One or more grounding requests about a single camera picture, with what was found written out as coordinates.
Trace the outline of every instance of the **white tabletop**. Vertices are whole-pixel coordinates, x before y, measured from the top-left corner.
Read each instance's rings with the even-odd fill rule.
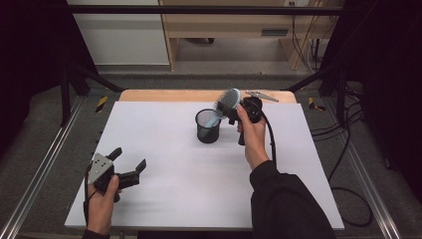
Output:
[[[132,230],[250,230],[251,169],[235,125],[224,119],[211,144],[196,137],[195,115],[210,103],[117,102],[97,148],[122,148],[115,172],[134,171],[145,158],[140,184],[115,204],[112,226]],[[299,104],[264,104],[274,131],[278,169],[297,174],[316,198],[332,228],[344,225],[323,173]],[[267,133],[267,153],[271,157]],[[84,187],[65,225],[85,228]]]

